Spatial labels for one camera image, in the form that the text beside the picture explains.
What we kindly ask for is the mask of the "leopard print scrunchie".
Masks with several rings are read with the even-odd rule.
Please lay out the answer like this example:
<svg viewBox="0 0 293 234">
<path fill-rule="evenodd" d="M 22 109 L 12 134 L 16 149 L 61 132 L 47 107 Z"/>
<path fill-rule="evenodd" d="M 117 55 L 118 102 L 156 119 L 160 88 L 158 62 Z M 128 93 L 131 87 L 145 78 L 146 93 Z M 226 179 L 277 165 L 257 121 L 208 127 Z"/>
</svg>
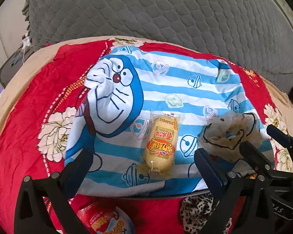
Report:
<svg viewBox="0 0 293 234">
<path fill-rule="evenodd" d="M 211 193 L 183 199 L 179 213 L 185 233 L 199 233 L 218 204 L 219 200 L 213 198 Z"/>
</svg>

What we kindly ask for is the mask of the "beige sheer scrunchie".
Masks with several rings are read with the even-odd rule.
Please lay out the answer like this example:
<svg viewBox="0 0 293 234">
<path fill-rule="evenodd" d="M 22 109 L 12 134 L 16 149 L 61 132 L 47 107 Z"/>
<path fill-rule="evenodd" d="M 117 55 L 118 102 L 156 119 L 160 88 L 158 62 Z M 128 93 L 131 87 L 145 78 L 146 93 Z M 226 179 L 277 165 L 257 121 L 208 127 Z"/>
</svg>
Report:
<svg viewBox="0 0 293 234">
<path fill-rule="evenodd" d="M 239 150 L 241 143 L 250 142 L 258 147 L 264 140 L 255 113 L 233 111 L 211 119 L 198 137 L 201 148 L 231 163 L 243 158 Z"/>
</svg>

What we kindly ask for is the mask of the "dark bedside table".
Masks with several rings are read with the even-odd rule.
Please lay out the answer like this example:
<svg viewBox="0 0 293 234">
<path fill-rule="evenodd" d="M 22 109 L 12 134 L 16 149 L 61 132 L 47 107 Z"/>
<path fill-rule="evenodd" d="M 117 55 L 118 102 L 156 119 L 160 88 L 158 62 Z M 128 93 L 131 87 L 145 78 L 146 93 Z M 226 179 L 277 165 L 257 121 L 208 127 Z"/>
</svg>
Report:
<svg viewBox="0 0 293 234">
<path fill-rule="evenodd" d="M 6 88 L 13 76 L 22 67 L 24 62 L 34 53 L 32 46 L 24 50 L 19 47 L 0 68 L 0 84 Z"/>
</svg>

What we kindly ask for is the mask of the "yellow packaged cake snack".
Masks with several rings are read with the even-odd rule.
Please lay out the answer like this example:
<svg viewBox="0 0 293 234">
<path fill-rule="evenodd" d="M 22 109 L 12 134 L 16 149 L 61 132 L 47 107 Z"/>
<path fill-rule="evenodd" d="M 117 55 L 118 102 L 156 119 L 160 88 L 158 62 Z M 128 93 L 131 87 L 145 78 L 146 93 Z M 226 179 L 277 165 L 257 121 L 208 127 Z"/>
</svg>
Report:
<svg viewBox="0 0 293 234">
<path fill-rule="evenodd" d="M 172 177 L 184 114 L 151 112 L 139 168 L 154 179 Z"/>
</svg>

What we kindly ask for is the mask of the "grey quilted headboard cover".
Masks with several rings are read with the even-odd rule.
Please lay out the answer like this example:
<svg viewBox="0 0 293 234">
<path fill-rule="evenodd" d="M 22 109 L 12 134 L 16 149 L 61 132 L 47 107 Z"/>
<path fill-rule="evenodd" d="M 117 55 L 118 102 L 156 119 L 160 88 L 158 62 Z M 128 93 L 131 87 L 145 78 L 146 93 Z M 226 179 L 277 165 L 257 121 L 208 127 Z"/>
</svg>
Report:
<svg viewBox="0 0 293 234">
<path fill-rule="evenodd" d="M 35 50 L 91 36 L 121 35 L 210 53 L 293 87 L 293 32 L 272 0 L 25 0 Z"/>
</svg>

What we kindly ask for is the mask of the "red blue surprise egg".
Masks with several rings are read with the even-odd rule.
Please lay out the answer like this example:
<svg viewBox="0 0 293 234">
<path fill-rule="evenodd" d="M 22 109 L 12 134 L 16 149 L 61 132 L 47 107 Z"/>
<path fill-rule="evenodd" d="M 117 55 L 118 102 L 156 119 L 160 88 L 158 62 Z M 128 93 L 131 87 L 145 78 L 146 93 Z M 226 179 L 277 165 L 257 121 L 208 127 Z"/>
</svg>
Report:
<svg viewBox="0 0 293 234">
<path fill-rule="evenodd" d="M 135 233 L 129 216 L 114 204 L 94 202 L 77 212 L 90 233 Z"/>
</svg>

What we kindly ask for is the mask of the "grey flat box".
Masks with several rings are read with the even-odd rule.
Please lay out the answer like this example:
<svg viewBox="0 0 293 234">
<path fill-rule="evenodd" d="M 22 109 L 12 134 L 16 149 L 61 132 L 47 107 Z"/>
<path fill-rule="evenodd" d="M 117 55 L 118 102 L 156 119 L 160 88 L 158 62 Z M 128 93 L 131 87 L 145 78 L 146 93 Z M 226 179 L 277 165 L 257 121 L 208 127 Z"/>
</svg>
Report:
<svg viewBox="0 0 293 234">
<path fill-rule="evenodd" d="M 209 189 L 202 189 L 198 191 L 193 191 L 190 193 L 184 193 L 184 194 L 177 194 L 177 195 L 133 195 L 133 196 L 127 196 L 127 197 L 90 197 L 93 198 L 103 198 L 103 199 L 123 199 L 123 200 L 164 200 L 164 199 L 179 199 L 179 198 L 185 198 L 185 197 L 191 197 L 201 194 L 209 193 Z"/>
</svg>

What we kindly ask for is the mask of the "blue striped cartoon cloth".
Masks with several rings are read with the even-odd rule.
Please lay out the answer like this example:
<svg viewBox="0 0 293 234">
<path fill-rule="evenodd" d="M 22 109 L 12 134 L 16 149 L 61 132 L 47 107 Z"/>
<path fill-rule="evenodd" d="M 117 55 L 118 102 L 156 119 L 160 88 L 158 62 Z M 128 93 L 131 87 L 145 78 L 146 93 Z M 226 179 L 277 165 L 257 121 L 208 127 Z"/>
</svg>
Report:
<svg viewBox="0 0 293 234">
<path fill-rule="evenodd" d="M 255 147 L 274 162 L 259 112 L 240 76 L 222 59 L 118 47 L 89 70 L 85 87 L 88 92 L 77 108 L 64 161 L 74 161 L 84 148 L 92 152 L 92 166 L 78 189 L 81 195 L 167 196 L 205 189 L 194 163 L 198 137 L 211 119 L 229 111 L 257 115 L 265 140 Z M 139 168 L 151 112 L 185 116 L 168 179 L 154 179 Z M 243 159 L 231 163 L 211 156 L 225 170 L 241 175 L 252 172 Z"/>
</svg>

